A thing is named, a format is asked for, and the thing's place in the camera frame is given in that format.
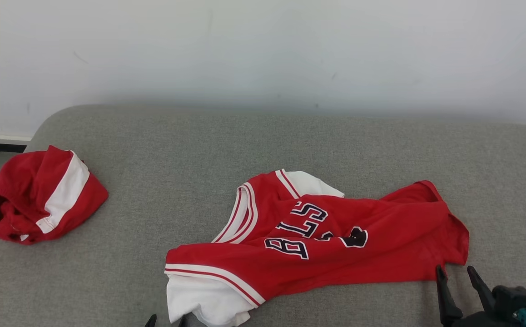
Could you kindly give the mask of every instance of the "white wall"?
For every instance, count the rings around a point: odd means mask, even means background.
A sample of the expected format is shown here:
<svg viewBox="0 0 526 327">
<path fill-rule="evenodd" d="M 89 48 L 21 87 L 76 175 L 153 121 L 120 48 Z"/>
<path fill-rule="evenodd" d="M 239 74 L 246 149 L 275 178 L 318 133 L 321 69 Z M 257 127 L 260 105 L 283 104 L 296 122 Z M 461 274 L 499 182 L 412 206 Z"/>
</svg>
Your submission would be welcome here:
<svg viewBox="0 0 526 327">
<path fill-rule="evenodd" d="M 0 0 L 0 135 L 124 102 L 526 122 L 526 0 Z"/>
</svg>

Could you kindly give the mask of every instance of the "jersey hem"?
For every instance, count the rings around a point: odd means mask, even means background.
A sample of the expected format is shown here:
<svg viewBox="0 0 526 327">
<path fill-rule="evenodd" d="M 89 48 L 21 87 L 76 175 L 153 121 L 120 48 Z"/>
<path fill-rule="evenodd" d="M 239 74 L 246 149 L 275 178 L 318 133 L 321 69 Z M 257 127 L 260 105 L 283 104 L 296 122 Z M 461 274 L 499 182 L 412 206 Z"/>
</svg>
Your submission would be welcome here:
<svg viewBox="0 0 526 327">
<path fill-rule="evenodd" d="M 263 298 L 254 288 L 248 283 L 240 279 L 237 275 L 211 266 L 204 265 L 186 265 L 167 263 L 164 267 L 164 273 L 167 275 L 179 275 L 186 277 L 209 278 L 215 281 L 220 281 L 227 284 L 249 302 L 255 308 L 259 307 L 265 302 Z"/>
</svg>

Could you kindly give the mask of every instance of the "jersey armhole trim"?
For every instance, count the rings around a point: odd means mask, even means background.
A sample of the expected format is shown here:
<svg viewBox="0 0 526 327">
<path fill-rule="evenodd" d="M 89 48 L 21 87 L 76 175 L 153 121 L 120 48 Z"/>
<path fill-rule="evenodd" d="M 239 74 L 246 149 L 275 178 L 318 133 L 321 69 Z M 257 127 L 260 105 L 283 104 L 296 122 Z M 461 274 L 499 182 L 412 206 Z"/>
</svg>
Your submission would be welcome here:
<svg viewBox="0 0 526 327">
<path fill-rule="evenodd" d="M 292 182 L 290 182 L 289 178 L 286 176 L 285 169 L 275 170 L 275 174 L 281 184 L 283 184 L 283 186 L 287 189 L 287 191 L 289 191 L 289 194 L 291 194 L 293 198 L 300 198 L 298 191 L 296 188 L 294 188 Z"/>
<path fill-rule="evenodd" d="M 255 308 L 265 302 L 265 299 L 249 284 L 240 279 L 237 275 L 211 266 L 203 265 L 186 265 L 167 263 L 164 268 L 167 275 L 179 275 L 186 277 L 209 278 L 227 284 L 249 302 Z"/>
<path fill-rule="evenodd" d="M 239 243 L 255 228 L 257 223 L 255 191 L 249 182 L 237 188 L 233 213 L 222 232 L 212 243 Z"/>
</svg>

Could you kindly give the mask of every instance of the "baseboard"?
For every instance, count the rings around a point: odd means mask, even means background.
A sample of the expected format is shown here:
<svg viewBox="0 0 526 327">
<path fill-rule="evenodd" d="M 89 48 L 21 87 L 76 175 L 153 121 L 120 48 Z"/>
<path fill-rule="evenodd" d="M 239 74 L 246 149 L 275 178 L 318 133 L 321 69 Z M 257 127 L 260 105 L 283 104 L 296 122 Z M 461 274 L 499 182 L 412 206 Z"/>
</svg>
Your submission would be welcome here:
<svg viewBox="0 0 526 327">
<path fill-rule="evenodd" d="M 29 142 L 31 142 L 31 137 L 0 135 L 0 144 L 28 145 Z"/>
</svg>

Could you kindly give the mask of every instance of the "gray upholstery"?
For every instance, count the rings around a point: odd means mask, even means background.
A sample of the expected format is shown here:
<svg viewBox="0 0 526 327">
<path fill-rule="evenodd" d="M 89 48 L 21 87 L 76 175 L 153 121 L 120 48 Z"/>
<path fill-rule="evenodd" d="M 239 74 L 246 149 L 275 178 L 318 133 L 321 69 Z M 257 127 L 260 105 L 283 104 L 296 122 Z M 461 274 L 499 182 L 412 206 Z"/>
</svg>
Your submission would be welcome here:
<svg viewBox="0 0 526 327">
<path fill-rule="evenodd" d="M 75 151 L 109 199 L 60 240 L 0 240 L 0 327 L 142 327 L 153 313 L 169 326 L 166 252 L 211 241 L 236 187 L 279 168 L 347 197 L 429 179 L 471 232 L 468 263 L 491 287 L 526 287 L 526 126 L 80 106 L 27 151 L 49 144 Z M 466 269 L 447 270 L 465 314 L 480 310 Z M 440 325 L 434 282 L 324 287 L 251 316 L 245 327 Z"/>
</svg>

